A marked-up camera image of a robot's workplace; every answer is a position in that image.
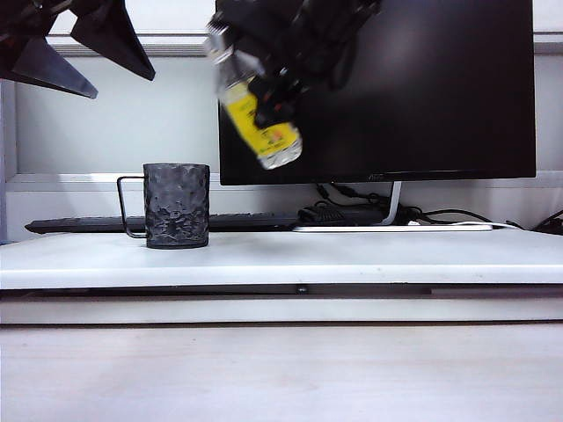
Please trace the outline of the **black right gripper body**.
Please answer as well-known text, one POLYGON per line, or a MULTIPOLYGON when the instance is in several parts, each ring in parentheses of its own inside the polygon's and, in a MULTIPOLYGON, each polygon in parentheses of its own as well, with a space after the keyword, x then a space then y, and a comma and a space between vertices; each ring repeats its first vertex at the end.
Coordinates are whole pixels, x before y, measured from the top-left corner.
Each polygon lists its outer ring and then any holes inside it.
POLYGON ((346 85, 362 29, 360 1, 265 1, 263 7, 274 19, 265 82, 284 91, 346 85))

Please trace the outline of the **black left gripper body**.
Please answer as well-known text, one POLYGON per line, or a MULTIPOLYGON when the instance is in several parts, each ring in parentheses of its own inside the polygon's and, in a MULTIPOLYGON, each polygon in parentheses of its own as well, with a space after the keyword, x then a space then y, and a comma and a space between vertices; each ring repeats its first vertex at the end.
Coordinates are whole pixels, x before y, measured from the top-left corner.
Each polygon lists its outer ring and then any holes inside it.
POLYGON ((70 10, 73 1, 1 2, 1 78, 30 80, 11 71, 26 42, 32 38, 47 40, 58 16, 70 10))

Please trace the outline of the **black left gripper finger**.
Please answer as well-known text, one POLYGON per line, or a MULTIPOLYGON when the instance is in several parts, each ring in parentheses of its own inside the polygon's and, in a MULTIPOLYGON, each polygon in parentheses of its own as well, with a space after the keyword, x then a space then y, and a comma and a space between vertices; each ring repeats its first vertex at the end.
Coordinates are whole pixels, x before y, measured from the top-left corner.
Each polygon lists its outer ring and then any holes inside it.
POLYGON ((130 72, 152 81, 156 72, 135 33, 123 0, 73 1, 70 36, 130 72))
POLYGON ((30 84, 96 98, 98 90, 44 38, 28 40, 11 66, 11 71, 30 79, 30 84))

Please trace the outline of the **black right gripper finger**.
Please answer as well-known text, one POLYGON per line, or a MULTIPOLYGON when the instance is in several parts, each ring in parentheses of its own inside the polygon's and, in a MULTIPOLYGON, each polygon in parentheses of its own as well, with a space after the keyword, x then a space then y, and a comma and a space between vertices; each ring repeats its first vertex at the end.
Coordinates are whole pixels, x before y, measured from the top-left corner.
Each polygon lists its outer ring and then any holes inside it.
POLYGON ((263 77, 265 68, 259 58, 242 50, 234 51, 234 75, 237 80, 263 77))
POLYGON ((252 95, 257 99, 253 122, 258 128, 296 122, 296 103, 309 84, 292 73, 257 75, 252 79, 252 95))

